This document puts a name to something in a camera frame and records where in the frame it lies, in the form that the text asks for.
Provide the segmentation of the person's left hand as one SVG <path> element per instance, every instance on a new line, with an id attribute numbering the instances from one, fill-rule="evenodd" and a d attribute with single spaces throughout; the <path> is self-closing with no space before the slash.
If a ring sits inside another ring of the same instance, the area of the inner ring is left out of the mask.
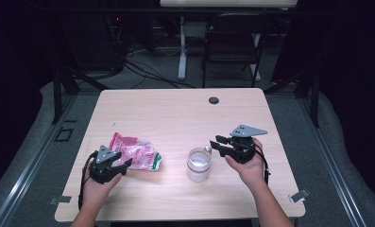
<path id="1" fill-rule="evenodd" d="M 122 175 L 117 174 L 108 183 L 98 183 L 91 178 L 89 167 L 87 167 L 84 176 L 82 209 L 94 208 L 99 210 L 105 203 L 110 192 L 122 179 Z"/>

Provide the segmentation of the pale grey box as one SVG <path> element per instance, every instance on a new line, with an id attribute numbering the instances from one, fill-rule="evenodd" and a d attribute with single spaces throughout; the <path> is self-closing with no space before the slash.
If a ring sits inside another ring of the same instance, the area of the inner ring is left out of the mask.
<path id="1" fill-rule="evenodd" d="M 205 37 L 205 22 L 186 22 L 184 24 L 184 35 L 189 38 L 204 38 Z"/>

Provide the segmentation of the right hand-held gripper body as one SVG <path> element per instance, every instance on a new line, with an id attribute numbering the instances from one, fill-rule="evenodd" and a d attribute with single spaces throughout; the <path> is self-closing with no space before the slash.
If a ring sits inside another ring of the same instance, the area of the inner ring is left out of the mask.
<path id="1" fill-rule="evenodd" d="M 232 146 L 233 154 L 231 157 L 240 164 L 250 161 L 256 153 L 256 145 L 253 137 L 267 134 L 267 131 L 250 127 L 247 125 L 239 125 L 231 133 L 228 144 Z"/>

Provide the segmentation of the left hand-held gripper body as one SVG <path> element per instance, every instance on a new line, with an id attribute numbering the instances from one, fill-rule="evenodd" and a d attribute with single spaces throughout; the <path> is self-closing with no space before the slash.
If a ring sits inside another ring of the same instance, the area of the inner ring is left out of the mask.
<path id="1" fill-rule="evenodd" d="M 112 166 L 115 152 L 105 146 L 99 148 L 90 167 L 90 176 L 93 180 L 108 183 L 119 174 L 118 166 Z"/>

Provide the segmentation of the white desk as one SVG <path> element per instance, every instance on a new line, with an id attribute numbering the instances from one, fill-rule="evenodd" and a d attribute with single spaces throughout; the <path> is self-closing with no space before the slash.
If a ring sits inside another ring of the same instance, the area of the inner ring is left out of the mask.
<path id="1" fill-rule="evenodd" d="M 298 0 L 160 0 L 166 9 L 293 9 Z M 178 79 L 186 79 L 187 53 L 185 36 L 185 17 L 179 16 L 180 54 Z"/>

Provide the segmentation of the black curtain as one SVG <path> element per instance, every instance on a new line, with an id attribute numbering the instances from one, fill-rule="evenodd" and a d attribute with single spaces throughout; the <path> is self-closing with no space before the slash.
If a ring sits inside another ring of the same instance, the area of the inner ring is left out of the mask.
<path id="1" fill-rule="evenodd" d="M 41 40 L 25 0 L 0 0 L 0 180 L 42 105 Z"/>
<path id="2" fill-rule="evenodd" d="M 298 0 L 272 78 L 320 61 L 320 91 L 332 103 L 347 153 L 375 193 L 375 0 Z"/>

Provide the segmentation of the grey tape strip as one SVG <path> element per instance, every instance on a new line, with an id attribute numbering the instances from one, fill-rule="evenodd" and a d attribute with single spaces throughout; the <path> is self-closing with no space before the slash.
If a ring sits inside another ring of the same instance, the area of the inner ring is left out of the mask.
<path id="1" fill-rule="evenodd" d="M 304 201 L 306 197 L 310 195 L 310 192 L 304 188 L 298 193 L 289 196 L 289 200 L 292 202 Z"/>
<path id="2" fill-rule="evenodd" d="M 59 205 L 60 203 L 69 203 L 70 200 L 71 200 L 71 197 L 59 196 L 56 198 L 51 198 L 48 203 L 51 205 Z"/>

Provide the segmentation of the black metal stand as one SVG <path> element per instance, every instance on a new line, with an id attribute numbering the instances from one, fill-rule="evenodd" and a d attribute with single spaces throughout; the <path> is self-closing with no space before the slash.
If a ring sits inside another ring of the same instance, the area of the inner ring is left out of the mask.
<path id="1" fill-rule="evenodd" d="M 277 82 L 275 85 L 265 89 L 264 92 L 267 95 L 273 94 L 294 81 L 298 82 L 298 86 L 294 91 L 295 98 L 305 98 L 308 95 L 308 93 L 311 93 L 309 115 L 315 127 L 318 128 L 320 78 L 315 69 L 310 68 L 302 70 L 301 72 L 295 74 L 294 76 L 288 79 L 283 79 L 282 81 Z"/>
<path id="2" fill-rule="evenodd" d="M 57 69 L 53 77 L 53 91 L 54 91 L 54 118 L 52 123 L 56 124 L 62 115 L 62 91 L 64 88 L 65 91 L 71 95 L 76 96 L 80 92 L 80 88 L 76 83 L 76 79 L 81 79 L 88 84 L 92 85 L 94 88 L 104 91 L 108 90 L 109 87 L 101 84 L 88 77 L 86 74 L 76 70 L 74 67 L 60 67 Z"/>

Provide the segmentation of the black folding chair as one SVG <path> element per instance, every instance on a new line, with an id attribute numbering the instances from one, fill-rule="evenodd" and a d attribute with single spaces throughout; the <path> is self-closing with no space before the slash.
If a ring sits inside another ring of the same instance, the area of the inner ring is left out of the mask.
<path id="1" fill-rule="evenodd" d="M 271 20 L 259 14 L 222 13 L 212 17 L 205 28 L 202 87 L 206 87 L 208 63 L 254 65 L 251 71 L 251 86 L 254 86 L 264 41 L 272 28 Z"/>

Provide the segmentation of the metal floor rail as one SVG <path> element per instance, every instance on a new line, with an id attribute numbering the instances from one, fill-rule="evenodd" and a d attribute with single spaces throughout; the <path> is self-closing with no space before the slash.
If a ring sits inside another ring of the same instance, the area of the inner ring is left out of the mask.
<path id="1" fill-rule="evenodd" d="M 66 97 L 61 115 L 53 124 L 54 100 L 49 97 L 43 99 L 36 120 L 0 179 L 0 227 L 9 226 L 14 213 L 46 159 L 54 137 L 60 132 L 60 126 L 65 122 L 65 118 L 76 101 L 76 96 Z"/>
<path id="2" fill-rule="evenodd" d="M 301 112 L 304 115 L 304 118 L 307 122 L 307 125 L 310 128 L 312 135 L 315 137 L 317 144 L 320 147 L 320 157 L 326 167 L 328 174 L 331 178 L 333 187 L 338 195 L 338 198 L 343 205 L 346 214 L 349 218 L 352 227 L 367 227 L 366 222 L 358 209 L 358 206 L 353 198 L 351 191 L 341 174 L 339 167 L 337 166 L 336 161 L 334 160 L 329 146 L 326 143 L 326 140 L 321 133 L 320 128 L 317 128 L 310 116 L 310 107 L 307 104 L 305 99 L 299 98 L 298 105 L 301 109 Z"/>

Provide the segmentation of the pink and white plastic bag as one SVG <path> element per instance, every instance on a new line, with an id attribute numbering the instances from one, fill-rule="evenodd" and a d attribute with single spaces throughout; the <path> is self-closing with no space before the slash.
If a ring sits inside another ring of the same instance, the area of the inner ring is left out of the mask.
<path id="1" fill-rule="evenodd" d="M 129 159 L 132 160 L 129 168 L 155 171 L 158 170 L 162 156 L 146 139 L 122 136 L 116 132 L 110 142 L 110 150 L 120 152 L 121 157 L 112 163 L 112 166 L 123 165 Z"/>

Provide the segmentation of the black tape square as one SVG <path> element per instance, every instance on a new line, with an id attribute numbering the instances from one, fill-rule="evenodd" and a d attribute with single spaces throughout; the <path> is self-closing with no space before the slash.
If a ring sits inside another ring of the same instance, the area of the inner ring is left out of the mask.
<path id="1" fill-rule="evenodd" d="M 68 142 L 70 138 L 72 137 L 73 132 L 74 132 L 73 129 L 65 129 L 64 127 L 61 127 L 54 141 L 55 142 Z"/>

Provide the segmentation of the glass jar with white powder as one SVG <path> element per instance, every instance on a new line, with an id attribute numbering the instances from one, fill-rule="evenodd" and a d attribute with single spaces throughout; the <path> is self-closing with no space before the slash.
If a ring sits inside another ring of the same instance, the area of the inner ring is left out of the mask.
<path id="1" fill-rule="evenodd" d="M 207 169 L 204 169 L 202 171 L 197 171 L 197 170 L 191 169 L 187 165 L 187 175 L 193 182 L 201 183 L 201 182 L 206 181 L 209 178 L 210 168 L 211 166 L 209 166 Z"/>

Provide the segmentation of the dark equipment cabinet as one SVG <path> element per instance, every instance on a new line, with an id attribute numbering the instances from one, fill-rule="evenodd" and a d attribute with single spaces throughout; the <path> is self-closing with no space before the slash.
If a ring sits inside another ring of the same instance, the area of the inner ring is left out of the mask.
<path id="1" fill-rule="evenodd" d="M 103 16 L 67 14 L 60 16 L 66 39 L 83 71 L 117 71 L 123 68 L 123 58 L 114 49 Z"/>

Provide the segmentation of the person's right hand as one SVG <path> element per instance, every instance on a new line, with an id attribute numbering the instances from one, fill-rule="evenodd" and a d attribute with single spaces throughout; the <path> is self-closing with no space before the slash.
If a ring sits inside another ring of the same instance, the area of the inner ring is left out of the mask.
<path id="1" fill-rule="evenodd" d="M 262 153 L 263 146 L 258 139 L 252 138 L 252 140 L 255 145 L 256 153 L 250 161 L 239 164 L 228 155 L 225 156 L 225 160 L 229 166 L 239 174 L 243 183 L 252 192 L 257 192 L 266 186 L 264 180 L 264 160 L 259 155 L 259 153 Z"/>

